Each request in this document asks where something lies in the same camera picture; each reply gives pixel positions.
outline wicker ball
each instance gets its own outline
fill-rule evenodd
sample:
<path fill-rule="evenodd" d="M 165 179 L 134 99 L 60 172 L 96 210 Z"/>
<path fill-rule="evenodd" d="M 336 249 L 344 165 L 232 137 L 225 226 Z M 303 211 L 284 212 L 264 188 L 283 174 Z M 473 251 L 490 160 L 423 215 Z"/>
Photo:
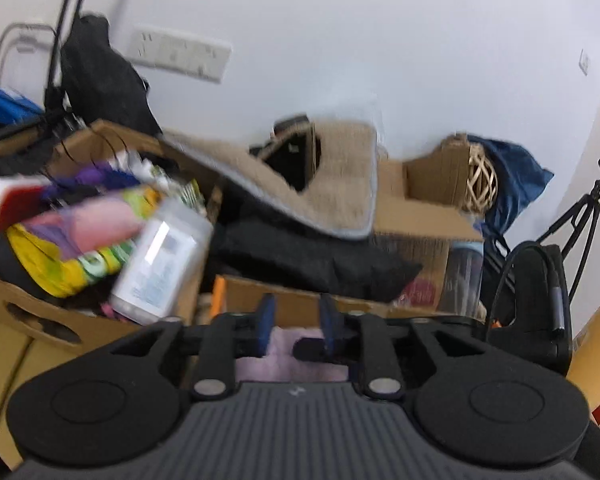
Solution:
<path fill-rule="evenodd" d="M 484 153 L 483 146 L 477 142 L 468 142 L 466 134 L 455 134 L 446 142 L 469 145 L 469 176 L 462 209 L 484 216 L 498 194 L 498 176 L 493 164 Z"/>

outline cardboard box handle hole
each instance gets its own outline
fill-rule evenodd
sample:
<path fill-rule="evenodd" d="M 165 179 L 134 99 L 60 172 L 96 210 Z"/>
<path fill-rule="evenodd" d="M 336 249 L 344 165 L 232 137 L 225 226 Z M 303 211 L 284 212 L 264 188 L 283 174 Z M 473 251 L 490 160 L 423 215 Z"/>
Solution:
<path fill-rule="evenodd" d="M 6 309 L 7 312 L 11 314 L 11 316 L 13 316 L 17 321 L 24 323 L 33 330 L 45 333 L 51 337 L 70 344 L 75 345 L 82 343 L 80 336 L 62 323 L 36 316 L 35 314 L 32 314 L 17 306 L 15 303 L 7 303 Z"/>

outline pink towel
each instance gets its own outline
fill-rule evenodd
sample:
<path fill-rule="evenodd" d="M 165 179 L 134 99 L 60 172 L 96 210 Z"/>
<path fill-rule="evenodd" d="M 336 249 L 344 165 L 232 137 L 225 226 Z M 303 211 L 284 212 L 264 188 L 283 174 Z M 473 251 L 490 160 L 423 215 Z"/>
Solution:
<path fill-rule="evenodd" d="M 343 365 L 307 363 L 292 356 L 296 341 L 303 337 L 322 337 L 319 328 L 274 327 L 267 355 L 263 358 L 243 357 L 235 362 L 237 381 L 268 383 L 323 383 L 346 381 L 348 370 Z"/>

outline metal screw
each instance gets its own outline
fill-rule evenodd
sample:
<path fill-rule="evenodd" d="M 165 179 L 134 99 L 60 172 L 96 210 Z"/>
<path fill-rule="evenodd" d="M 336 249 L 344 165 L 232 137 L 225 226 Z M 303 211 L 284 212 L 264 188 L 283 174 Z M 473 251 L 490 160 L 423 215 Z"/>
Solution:
<path fill-rule="evenodd" d="M 400 391 L 400 383 L 389 377 L 378 377 L 368 386 L 373 393 L 378 395 L 391 395 Z"/>
<path fill-rule="evenodd" d="M 205 397 L 221 395 L 226 390 L 226 384 L 218 379 L 202 379 L 193 386 L 194 391 Z"/>

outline blue cloth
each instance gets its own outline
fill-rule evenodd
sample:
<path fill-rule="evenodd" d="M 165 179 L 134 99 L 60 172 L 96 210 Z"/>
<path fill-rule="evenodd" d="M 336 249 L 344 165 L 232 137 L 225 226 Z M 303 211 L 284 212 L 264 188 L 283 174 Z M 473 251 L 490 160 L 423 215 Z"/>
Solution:
<path fill-rule="evenodd" d="M 525 148 L 504 140 L 467 136 L 484 146 L 498 175 L 498 195 L 487 211 L 482 232 L 503 235 L 526 207 L 538 198 L 554 174 L 542 168 Z"/>
<path fill-rule="evenodd" d="M 12 124 L 43 113 L 42 108 L 24 95 L 0 88 L 0 124 Z"/>

